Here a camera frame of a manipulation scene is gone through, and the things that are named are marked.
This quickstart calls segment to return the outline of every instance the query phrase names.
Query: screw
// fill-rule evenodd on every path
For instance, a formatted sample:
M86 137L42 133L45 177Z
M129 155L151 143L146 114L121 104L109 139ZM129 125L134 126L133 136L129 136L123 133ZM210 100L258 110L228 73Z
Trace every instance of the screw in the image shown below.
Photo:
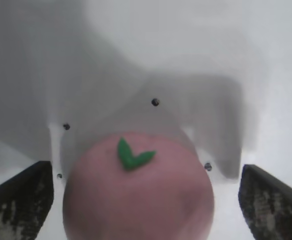
M212 166L211 166L211 164L208 162L208 163L206 163L205 164L205 169L208 171L208 172L210 172L211 170L212 170Z
M153 104L155 107L158 106L160 104L160 100L157 99L157 98L154 98L152 101L151 101L151 104Z
M65 123L64 124L64 129L67 131L67 130L69 130L70 129L70 125L68 124L68 123Z

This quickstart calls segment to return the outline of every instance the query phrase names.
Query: pink sphere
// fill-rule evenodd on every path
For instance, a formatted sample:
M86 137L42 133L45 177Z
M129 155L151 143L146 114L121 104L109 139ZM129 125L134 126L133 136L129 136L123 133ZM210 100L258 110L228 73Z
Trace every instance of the pink sphere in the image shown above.
M156 151L125 171L121 137L133 153ZM66 186L63 215L70 240L204 240L214 211L208 175L191 151L167 138L112 135L78 160Z

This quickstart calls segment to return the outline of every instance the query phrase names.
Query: black dot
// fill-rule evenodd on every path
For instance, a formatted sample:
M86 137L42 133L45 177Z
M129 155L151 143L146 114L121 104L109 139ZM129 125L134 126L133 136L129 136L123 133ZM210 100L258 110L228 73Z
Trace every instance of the black dot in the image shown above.
M157 99L157 98L154 98L152 101L151 101L151 104L153 104L155 107L158 106L160 104L160 100Z
M205 164L205 169L208 171L208 172L210 172L211 170L212 170L212 166L211 166L211 164L208 162L208 163L206 163Z
M69 125L68 123L65 123L65 124L64 124L64 129L65 129L65 130L69 130L69 129L70 129L70 125Z

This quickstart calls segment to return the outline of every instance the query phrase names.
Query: green leaf shape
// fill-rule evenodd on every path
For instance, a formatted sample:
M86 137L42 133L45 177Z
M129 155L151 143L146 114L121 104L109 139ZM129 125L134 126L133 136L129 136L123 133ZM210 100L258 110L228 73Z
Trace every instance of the green leaf shape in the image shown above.
M152 160L156 155L155 151L147 151L134 157L131 147L122 137L118 143L118 156L125 170L131 171L137 169Z

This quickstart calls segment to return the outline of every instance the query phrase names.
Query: white background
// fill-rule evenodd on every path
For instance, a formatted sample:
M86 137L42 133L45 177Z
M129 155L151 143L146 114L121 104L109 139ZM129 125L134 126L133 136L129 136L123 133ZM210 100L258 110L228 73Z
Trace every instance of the white background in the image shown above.
M0 183L39 160L66 176L127 130L195 146L213 164L209 239L253 239L242 165L292 187L292 0L0 0ZM66 239L63 189L38 239Z

